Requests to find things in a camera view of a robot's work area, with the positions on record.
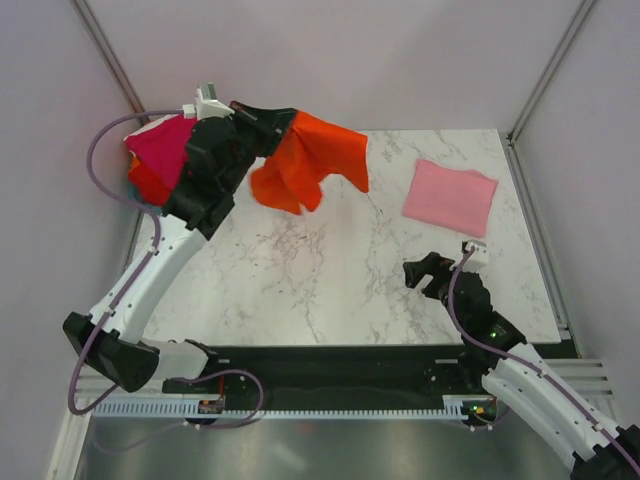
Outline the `orange t shirt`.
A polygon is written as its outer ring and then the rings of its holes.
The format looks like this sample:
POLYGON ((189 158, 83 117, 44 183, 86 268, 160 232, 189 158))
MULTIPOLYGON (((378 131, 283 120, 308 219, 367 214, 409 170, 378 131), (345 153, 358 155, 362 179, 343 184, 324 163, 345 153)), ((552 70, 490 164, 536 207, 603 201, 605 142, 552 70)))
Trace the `orange t shirt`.
POLYGON ((319 207, 330 175, 367 193, 367 145, 366 135, 299 111, 276 151, 251 173, 251 193, 263 206, 296 215, 319 207))

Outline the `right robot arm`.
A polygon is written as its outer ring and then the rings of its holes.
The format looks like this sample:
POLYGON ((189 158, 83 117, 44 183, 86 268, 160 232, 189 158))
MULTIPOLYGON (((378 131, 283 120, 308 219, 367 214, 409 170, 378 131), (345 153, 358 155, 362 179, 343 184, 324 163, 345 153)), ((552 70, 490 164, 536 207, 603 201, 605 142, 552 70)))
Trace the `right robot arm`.
POLYGON ((489 290, 466 265, 469 248, 455 262, 436 252, 403 265, 405 284, 424 278, 425 297, 448 311, 469 362, 458 368, 467 392, 497 397, 535 431, 570 471, 573 479, 636 479, 639 428, 621 427, 589 404, 542 359, 526 337, 494 309, 489 290))

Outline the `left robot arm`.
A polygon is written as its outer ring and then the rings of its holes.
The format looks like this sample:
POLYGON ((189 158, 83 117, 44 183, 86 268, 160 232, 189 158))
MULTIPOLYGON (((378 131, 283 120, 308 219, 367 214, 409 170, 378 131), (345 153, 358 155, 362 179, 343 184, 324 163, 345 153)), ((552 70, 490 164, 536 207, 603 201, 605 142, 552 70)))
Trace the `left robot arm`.
POLYGON ((198 393, 216 388, 220 371, 208 362, 205 346, 152 342, 144 331, 177 274, 233 209, 234 194, 255 160, 276 152, 297 113, 232 102, 226 116, 195 123, 177 185, 162 214, 152 218, 150 246, 89 313, 72 312, 63 323, 80 365, 127 392, 173 377, 184 377, 198 393))

